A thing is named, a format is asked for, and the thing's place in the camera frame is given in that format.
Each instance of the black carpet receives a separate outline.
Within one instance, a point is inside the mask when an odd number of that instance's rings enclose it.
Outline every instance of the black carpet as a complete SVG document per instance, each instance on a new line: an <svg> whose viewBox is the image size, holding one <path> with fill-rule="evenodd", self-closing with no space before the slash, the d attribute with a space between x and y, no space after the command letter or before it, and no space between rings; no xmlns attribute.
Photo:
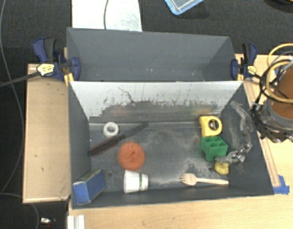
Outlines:
<svg viewBox="0 0 293 229"><path fill-rule="evenodd" d="M0 11L3 0L0 0ZM252 42L267 54L274 46L293 42L293 4L276 0L205 0L182 15L171 13L163 0L139 0L144 31L177 32L231 37L236 53L241 44ZM25 75L35 61L31 44L39 37L55 37L56 48L66 45L66 27L71 26L71 0L7 0L2 42L12 78ZM0 52L0 81L7 75ZM25 84L15 84L24 110ZM15 166L21 147L21 120L11 87L0 89L0 191ZM6 193L20 195L22 162ZM40 217L52 219L52 229L65 228L66 203L36 205ZM35 228L31 206L19 198L0 198L0 229Z"/></svg>

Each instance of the green plastic toy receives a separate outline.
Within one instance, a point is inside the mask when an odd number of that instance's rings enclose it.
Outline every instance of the green plastic toy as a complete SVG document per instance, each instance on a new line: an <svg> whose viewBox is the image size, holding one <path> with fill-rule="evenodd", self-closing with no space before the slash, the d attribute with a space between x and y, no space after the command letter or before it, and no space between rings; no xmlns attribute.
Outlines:
<svg viewBox="0 0 293 229"><path fill-rule="evenodd" d="M217 156L226 156L228 145L219 136L202 137L201 148L208 161L213 161Z"/></svg>

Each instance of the orange ball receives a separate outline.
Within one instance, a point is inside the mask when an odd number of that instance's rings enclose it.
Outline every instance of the orange ball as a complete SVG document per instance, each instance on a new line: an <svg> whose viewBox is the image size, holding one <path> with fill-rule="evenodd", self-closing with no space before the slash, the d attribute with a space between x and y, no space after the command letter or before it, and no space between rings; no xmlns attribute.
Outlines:
<svg viewBox="0 0 293 229"><path fill-rule="evenodd" d="M136 142L124 143L118 153L118 161L126 170L135 171L145 163L146 155L143 148Z"/></svg>

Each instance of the blue sponge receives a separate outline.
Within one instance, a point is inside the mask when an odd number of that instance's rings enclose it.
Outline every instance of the blue sponge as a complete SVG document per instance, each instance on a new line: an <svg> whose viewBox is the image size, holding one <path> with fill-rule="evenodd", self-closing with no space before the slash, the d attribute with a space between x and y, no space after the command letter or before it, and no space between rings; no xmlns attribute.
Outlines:
<svg viewBox="0 0 293 229"><path fill-rule="evenodd" d="M90 171L73 183L73 190L78 205L90 203L104 189L101 170Z"/></svg>

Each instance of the tape measure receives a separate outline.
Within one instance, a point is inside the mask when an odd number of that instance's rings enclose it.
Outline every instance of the tape measure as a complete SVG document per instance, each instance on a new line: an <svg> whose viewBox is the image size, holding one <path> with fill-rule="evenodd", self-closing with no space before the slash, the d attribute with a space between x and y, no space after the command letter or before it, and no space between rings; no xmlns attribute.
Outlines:
<svg viewBox="0 0 293 229"><path fill-rule="evenodd" d="M202 116L199 118L202 136L216 136L222 132L222 122L215 116Z"/></svg>

